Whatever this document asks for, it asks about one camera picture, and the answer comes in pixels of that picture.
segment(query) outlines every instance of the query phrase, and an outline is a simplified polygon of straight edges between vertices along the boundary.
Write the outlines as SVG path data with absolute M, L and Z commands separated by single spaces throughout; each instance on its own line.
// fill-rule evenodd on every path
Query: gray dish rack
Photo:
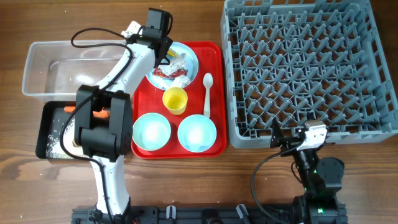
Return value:
M 398 102 L 369 0 L 227 0 L 221 16 L 229 139 L 269 147 L 310 113 L 327 142 L 398 133 Z

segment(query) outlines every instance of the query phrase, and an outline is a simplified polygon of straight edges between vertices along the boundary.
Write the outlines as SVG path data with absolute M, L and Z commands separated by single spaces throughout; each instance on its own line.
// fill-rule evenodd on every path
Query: transparent bin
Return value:
M 77 45 L 123 43 L 123 40 L 79 40 Z M 75 101 L 77 89 L 95 85 L 124 53 L 117 46 L 75 48 L 69 40 L 34 42 L 27 54 L 22 92 L 48 102 Z

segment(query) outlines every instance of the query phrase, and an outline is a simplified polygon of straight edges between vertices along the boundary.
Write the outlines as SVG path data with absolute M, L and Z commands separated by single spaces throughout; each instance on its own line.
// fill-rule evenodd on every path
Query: white spoon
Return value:
M 205 97 L 205 108 L 203 109 L 203 115 L 210 118 L 210 87 L 213 85 L 213 76 L 210 73 L 206 73 L 203 78 L 203 85 L 206 88 Z

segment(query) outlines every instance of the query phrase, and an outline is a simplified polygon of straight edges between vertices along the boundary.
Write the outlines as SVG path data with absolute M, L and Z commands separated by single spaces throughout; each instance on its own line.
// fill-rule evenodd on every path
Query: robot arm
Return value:
M 140 26 L 133 21 L 127 30 L 122 32 L 122 35 L 126 37 L 127 47 L 134 54 L 134 59 L 116 83 L 107 89 L 108 91 L 123 91 L 132 95 L 144 76 L 153 68 L 158 67 L 163 59 L 167 60 L 167 51 L 173 43 L 173 40 L 167 37 L 173 23 L 172 18 L 168 12 L 150 8 L 145 26 Z M 99 88 L 107 85 L 127 63 L 129 57 L 129 52 L 125 50 L 120 61 L 96 85 Z
M 104 79 L 96 86 L 82 85 L 76 94 L 76 105 L 79 105 L 104 88 L 126 66 L 129 57 L 133 57 L 116 82 L 84 104 L 75 115 L 75 142 L 82 146 L 84 155 L 103 166 L 102 175 L 98 164 L 91 162 L 98 190 L 94 216 L 102 223 L 111 223 L 111 220 L 107 220 L 109 216 L 104 215 L 108 213 L 104 190 L 108 193 L 109 212 L 114 220 L 123 217 L 130 209 L 130 198 L 124 180 L 124 155 L 130 151 L 132 137 L 130 99 L 144 76 L 159 66 L 167 55 L 173 42 L 167 37 L 170 32 L 169 18 L 172 17 L 168 12 L 149 9 L 145 26 L 132 22 L 122 35 L 126 37 L 126 45 L 133 55 L 125 50 L 120 61 Z M 102 108 L 110 110 L 109 120 L 93 117 L 93 111 Z
M 301 178 L 304 195 L 294 198 L 294 223 L 346 223 L 344 206 L 337 201 L 341 190 L 344 162 L 334 157 L 320 159 L 317 152 L 325 145 L 327 126 L 308 117 L 298 137 L 286 138 L 274 118 L 271 147 L 281 146 L 282 156 L 292 156 Z

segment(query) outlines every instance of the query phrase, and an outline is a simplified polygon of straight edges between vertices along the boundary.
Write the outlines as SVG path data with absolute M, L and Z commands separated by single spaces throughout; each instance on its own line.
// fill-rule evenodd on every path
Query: wood grain surface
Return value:
M 79 2 L 0 2 L 0 223 L 69 223 L 73 208 L 92 206 L 97 199 L 89 164 L 50 162 L 35 156 L 44 104 L 21 93 L 31 43 L 69 40 L 86 27 L 120 31 L 132 20 L 144 24 L 148 7 L 156 7 L 173 14 L 173 40 L 211 40 L 221 46 L 223 1 Z M 398 88 L 398 1 L 375 0 L 372 4 Z M 92 32 L 81 38 L 114 37 Z M 350 223 L 397 223 L 397 146 L 398 138 L 393 137 L 379 144 L 334 145 L 321 150 L 320 157 L 334 156 L 346 164 L 338 198 L 347 204 Z M 145 161 L 129 154 L 127 190 L 133 205 L 252 205 L 252 170 L 275 152 L 228 146 L 216 158 L 169 161 Z M 287 203 L 303 194 L 290 172 L 291 162 L 291 157 L 276 158 L 259 171 L 256 190 L 261 202 Z

